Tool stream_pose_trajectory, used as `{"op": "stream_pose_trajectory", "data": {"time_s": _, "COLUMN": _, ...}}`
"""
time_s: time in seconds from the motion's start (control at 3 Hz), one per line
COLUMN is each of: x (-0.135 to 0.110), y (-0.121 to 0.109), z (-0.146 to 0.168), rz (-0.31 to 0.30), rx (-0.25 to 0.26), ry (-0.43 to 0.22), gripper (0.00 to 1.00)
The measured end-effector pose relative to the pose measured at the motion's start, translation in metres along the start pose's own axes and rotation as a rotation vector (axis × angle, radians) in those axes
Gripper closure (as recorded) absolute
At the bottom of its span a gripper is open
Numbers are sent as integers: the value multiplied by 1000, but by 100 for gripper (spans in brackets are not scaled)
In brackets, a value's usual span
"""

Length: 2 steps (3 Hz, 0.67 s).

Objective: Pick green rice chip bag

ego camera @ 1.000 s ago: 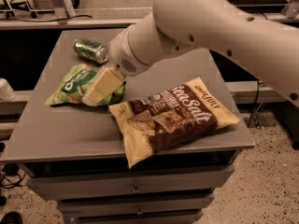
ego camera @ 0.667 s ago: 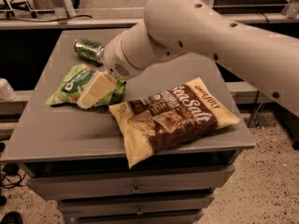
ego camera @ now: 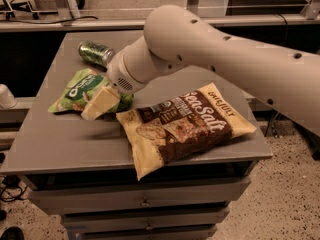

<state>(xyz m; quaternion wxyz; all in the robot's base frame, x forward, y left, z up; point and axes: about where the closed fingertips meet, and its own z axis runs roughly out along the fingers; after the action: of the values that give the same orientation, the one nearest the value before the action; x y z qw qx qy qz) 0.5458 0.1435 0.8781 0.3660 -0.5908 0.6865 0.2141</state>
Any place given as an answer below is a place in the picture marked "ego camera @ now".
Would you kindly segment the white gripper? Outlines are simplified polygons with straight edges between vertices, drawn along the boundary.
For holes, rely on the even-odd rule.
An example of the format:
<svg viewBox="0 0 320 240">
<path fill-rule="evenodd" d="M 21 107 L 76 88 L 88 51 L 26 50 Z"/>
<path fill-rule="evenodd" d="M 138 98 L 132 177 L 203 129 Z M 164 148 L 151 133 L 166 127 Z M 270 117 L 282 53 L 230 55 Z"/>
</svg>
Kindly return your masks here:
<svg viewBox="0 0 320 240">
<path fill-rule="evenodd" d="M 115 107 L 120 102 L 120 93 L 116 89 L 125 94 L 143 89 L 157 77 L 154 59 L 143 37 L 118 52 L 108 64 L 106 73 L 108 82 L 114 88 L 99 88 L 81 116 L 92 121 Z"/>
</svg>

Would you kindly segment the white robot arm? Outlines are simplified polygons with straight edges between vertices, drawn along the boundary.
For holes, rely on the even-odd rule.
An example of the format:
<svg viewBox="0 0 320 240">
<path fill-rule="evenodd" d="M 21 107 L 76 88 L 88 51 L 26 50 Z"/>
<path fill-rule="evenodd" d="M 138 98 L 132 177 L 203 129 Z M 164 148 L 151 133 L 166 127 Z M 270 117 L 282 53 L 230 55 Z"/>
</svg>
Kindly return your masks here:
<svg viewBox="0 0 320 240">
<path fill-rule="evenodd" d="M 210 70 L 320 135 L 320 56 L 228 35 L 175 5 L 153 10 L 143 35 L 107 64 L 106 77 L 133 94 L 186 66 Z"/>
</svg>

